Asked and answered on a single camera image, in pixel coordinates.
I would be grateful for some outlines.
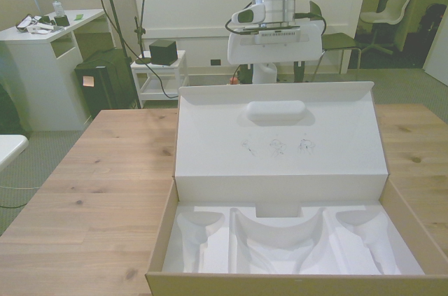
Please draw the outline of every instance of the white chair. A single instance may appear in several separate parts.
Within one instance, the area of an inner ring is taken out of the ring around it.
[[[405,16],[405,9],[411,0],[388,0],[386,3],[386,8],[380,13],[361,13],[360,19],[363,22],[370,24],[377,23],[387,23],[387,24],[398,24]],[[373,39],[371,44],[365,44],[363,52],[370,49],[377,49],[381,52],[387,53],[389,55],[393,54],[392,50],[388,50],[385,47],[391,47],[393,44],[376,44],[375,41],[378,35],[378,27],[375,29],[373,34]]]

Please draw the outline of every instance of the white desk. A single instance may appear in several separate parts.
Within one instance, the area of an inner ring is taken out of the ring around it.
[[[102,9],[65,13],[70,26],[54,33],[20,33],[14,27],[0,32],[0,82],[25,129],[82,130],[90,118],[74,73],[83,61],[76,34],[110,33],[109,23]],[[75,21],[77,14],[83,19]]]
[[[151,56],[149,51],[144,51],[143,53],[145,57]],[[162,79],[163,88],[170,97],[178,95],[180,87],[189,85],[185,51],[178,50],[177,57],[178,59],[169,66],[148,64],[160,79]],[[163,94],[162,88],[160,87],[160,80],[154,76],[154,73],[145,64],[137,64],[134,62],[131,65],[131,70],[142,108],[145,100],[177,100],[177,98],[167,98]],[[146,75],[143,85],[140,84],[140,74]]]
[[[0,171],[5,169],[27,146],[28,140],[23,135],[0,135]]]

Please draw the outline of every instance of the black speaker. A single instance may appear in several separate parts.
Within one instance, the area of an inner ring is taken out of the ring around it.
[[[128,109],[134,101],[125,56],[121,49],[96,52],[75,68],[92,118],[103,109]]]
[[[175,41],[158,39],[149,45],[151,64],[171,65],[177,60],[177,47]]]

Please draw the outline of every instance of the cardboard edge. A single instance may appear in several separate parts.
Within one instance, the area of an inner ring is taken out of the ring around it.
[[[447,275],[448,279],[447,256],[390,178],[386,181],[379,201],[425,274]]]
[[[375,114],[375,118],[377,119],[377,126],[378,126],[378,132],[379,132],[379,140],[381,141],[381,147],[383,148],[383,154],[384,154],[384,161],[386,162],[386,170],[387,170],[387,174],[391,174],[390,172],[390,166],[389,166],[389,161],[387,160],[387,155],[386,155],[386,149],[384,147],[384,139],[383,139],[383,133],[382,133],[382,129],[381,129],[381,125],[379,123],[379,116],[378,116],[378,108],[377,108],[377,103],[375,102],[375,98],[373,97],[373,91],[370,90],[370,94],[372,96],[372,103],[373,103],[373,113]]]
[[[174,135],[174,161],[173,161],[173,179],[175,180],[176,178],[176,160],[177,160],[177,136],[179,135],[179,118],[181,117],[181,100],[182,100],[182,96],[181,96],[181,92],[179,91],[179,98],[177,101],[177,121],[176,121],[176,133]]]
[[[149,272],[161,272],[165,254],[167,253],[169,238],[171,236],[174,219],[176,217],[177,204],[179,196],[177,194],[176,182],[173,181],[167,200],[164,205],[162,220],[160,221],[155,245],[149,257]]]
[[[446,296],[443,276],[331,276],[153,273],[154,296]]]

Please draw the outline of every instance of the wooden table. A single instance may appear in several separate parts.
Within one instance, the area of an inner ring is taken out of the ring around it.
[[[391,180],[448,254],[448,126],[421,105],[377,115]],[[176,109],[102,111],[0,237],[0,295],[149,295],[176,123]]]

